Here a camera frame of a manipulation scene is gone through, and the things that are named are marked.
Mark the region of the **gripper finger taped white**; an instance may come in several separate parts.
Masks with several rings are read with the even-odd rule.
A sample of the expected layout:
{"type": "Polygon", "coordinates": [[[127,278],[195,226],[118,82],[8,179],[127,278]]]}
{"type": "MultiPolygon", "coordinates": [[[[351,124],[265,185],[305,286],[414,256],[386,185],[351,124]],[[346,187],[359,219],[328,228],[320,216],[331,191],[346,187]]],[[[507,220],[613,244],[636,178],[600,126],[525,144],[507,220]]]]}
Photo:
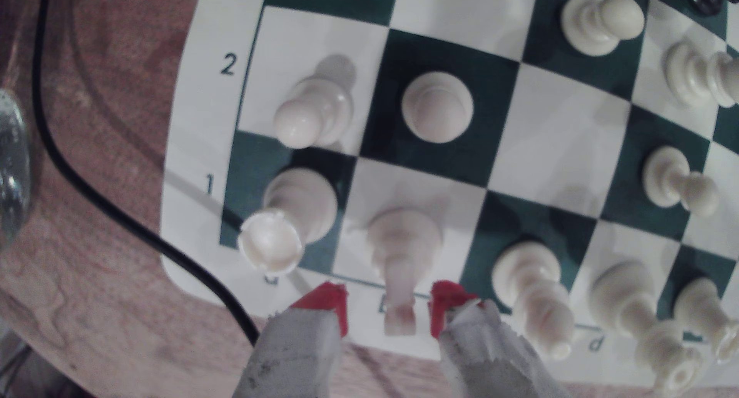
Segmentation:
{"type": "Polygon", "coordinates": [[[348,332],[346,286],[326,281],[270,318],[233,397],[328,397],[348,332]]]}
{"type": "Polygon", "coordinates": [[[430,290],[430,332],[453,397],[571,397],[494,300],[450,280],[430,290]]]}

